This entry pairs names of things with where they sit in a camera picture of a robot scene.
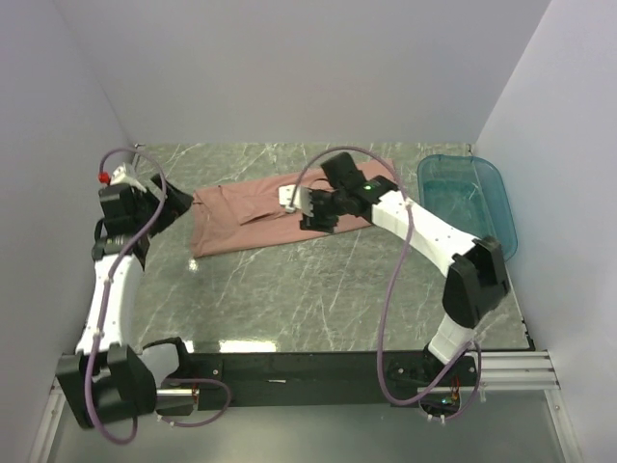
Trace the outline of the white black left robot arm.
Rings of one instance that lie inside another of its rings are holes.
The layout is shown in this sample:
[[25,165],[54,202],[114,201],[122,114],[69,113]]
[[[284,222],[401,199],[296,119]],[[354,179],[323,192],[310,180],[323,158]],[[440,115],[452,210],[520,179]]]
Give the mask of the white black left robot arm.
[[192,199],[159,174],[151,181],[161,198],[132,174],[99,178],[103,216],[94,228],[94,294],[74,353],[63,355],[56,367],[68,406],[84,429],[94,428],[94,419],[107,424],[154,412],[164,381],[179,388],[193,374],[182,339],[151,342],[142,353],[130,339],[150,240],[186,213]]

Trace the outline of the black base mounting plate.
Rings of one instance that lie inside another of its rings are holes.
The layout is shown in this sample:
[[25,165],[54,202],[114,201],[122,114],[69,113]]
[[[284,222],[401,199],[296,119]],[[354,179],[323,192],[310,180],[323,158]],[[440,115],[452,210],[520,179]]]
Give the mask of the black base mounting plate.
[[[444,365],[428,351],[386,351],[383,375],[389,393],[404,400],[425,390]],[[463,354],[433,389],[475,386],[476,355]],[[364,405],[388,403],[378,380],[375,352],[193,353],[163,382],[186,388],[199,411],[220,410],[231,392],[233,407]]]

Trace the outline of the teal translucent plastic basin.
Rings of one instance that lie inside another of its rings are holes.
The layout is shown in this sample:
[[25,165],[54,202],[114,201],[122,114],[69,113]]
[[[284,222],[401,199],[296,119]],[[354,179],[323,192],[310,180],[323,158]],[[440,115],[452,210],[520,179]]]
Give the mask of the teal translucent plastic basin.
[[476,237],[493,236],[505,260],[518,238],[499,170],[477,156],[429,155],[418,164],[420,204],[453,227]]

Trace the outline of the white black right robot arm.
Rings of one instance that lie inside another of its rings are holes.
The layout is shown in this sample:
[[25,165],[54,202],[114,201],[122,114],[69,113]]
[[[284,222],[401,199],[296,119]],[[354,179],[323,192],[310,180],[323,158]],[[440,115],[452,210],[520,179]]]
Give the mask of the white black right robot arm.
[[510,292],[500,242],[476,237],[446,223],[412,200],[395,169],[378,155],[385,176],[367,178],[353,160],[352,147],[335,147],[313,157],[330,187],[314,189],[297,177],[286,205],[302,214],[304,231],[333,232],[342,216],[362,218],[403,241],[402,251],[415,250],[445,278],[444,316],[428,342],[423,361],[428,381],[443,385],[457,372],[456,358],[475,335],[485,315]]

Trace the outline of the pink t-shirt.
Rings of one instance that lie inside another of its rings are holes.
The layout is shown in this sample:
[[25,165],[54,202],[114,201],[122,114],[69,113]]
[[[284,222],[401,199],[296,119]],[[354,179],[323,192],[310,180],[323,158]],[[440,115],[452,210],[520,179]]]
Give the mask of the pink t-shirt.
[[280,204],[279,189],[296,173],[198,188],[193,194],[195,259],[306,241],[324,234],[300,229],[301,215]]

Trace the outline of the aluminium front frame rail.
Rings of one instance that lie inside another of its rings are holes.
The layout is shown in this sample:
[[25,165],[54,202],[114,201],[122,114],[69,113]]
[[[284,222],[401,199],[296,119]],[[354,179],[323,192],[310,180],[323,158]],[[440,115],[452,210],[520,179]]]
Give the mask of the aluminium front frame rail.
[[[559,390],[554,366],[547,351],[483,351],[481,355],[480,390],[486,392],[550,391]],[[465,366],[457,372],[461,392],[471,392],[477,372],[477,354],[468,352],[460,361]],[[433,388],[434,393],[445,393],[451,380],[443,379]]]

